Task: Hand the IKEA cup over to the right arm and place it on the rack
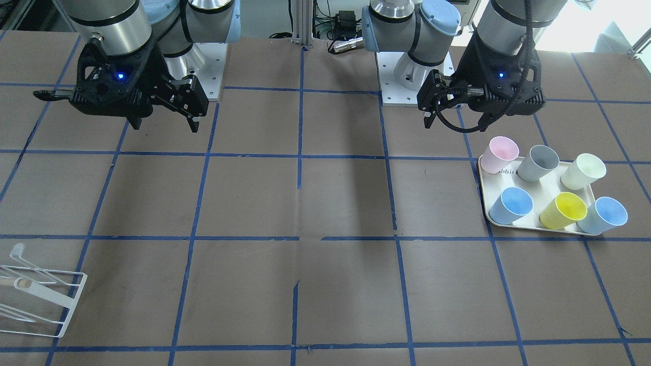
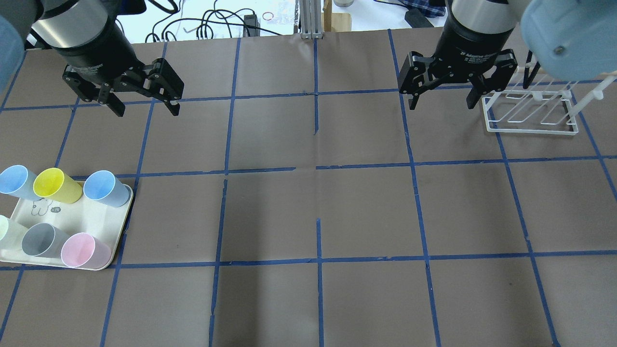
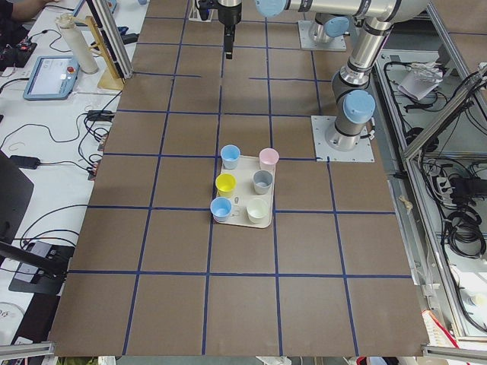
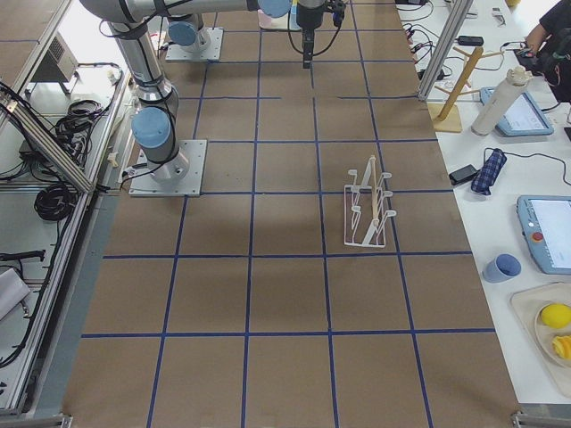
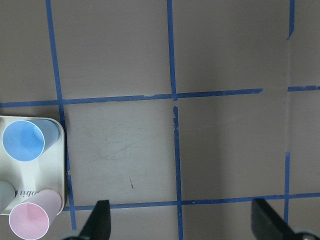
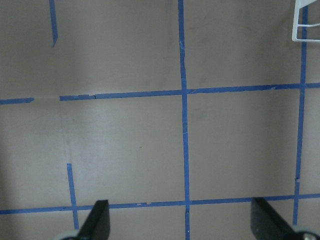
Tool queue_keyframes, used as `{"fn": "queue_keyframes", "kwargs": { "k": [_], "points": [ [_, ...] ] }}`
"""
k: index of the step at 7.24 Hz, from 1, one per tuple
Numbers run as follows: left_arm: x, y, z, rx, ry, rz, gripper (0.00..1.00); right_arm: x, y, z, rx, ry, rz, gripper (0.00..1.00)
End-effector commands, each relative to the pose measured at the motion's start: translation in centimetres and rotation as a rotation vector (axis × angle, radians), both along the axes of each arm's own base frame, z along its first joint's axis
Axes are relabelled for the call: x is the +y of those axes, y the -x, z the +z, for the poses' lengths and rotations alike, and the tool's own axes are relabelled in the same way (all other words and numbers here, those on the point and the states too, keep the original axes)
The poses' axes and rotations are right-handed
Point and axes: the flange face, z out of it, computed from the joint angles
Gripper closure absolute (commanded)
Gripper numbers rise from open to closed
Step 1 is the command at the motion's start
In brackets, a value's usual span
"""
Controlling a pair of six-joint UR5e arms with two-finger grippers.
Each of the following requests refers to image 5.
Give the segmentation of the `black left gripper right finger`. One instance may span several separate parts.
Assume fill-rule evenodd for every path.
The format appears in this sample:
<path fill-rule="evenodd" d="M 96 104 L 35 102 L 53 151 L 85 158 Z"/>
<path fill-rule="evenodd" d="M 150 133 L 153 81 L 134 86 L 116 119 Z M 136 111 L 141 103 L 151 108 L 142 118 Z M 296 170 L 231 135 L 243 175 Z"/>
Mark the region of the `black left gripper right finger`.
<path fill-rule="evenodd" d="M 295 232 L 263 198 L 251 201 L 250 226 L 256 240 L 297 240 Z"/>

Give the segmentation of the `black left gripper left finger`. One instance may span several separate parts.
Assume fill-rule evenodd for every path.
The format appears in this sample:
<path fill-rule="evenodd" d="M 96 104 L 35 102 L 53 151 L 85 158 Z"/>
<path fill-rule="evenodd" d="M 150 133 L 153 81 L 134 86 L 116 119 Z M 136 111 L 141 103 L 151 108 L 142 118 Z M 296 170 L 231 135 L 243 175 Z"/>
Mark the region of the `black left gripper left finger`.
<path fill-rule="evenodd" d="M 81 240 L 108 240 L 111 236 L 109 200 L 99 200 L 78 237 Z"/>

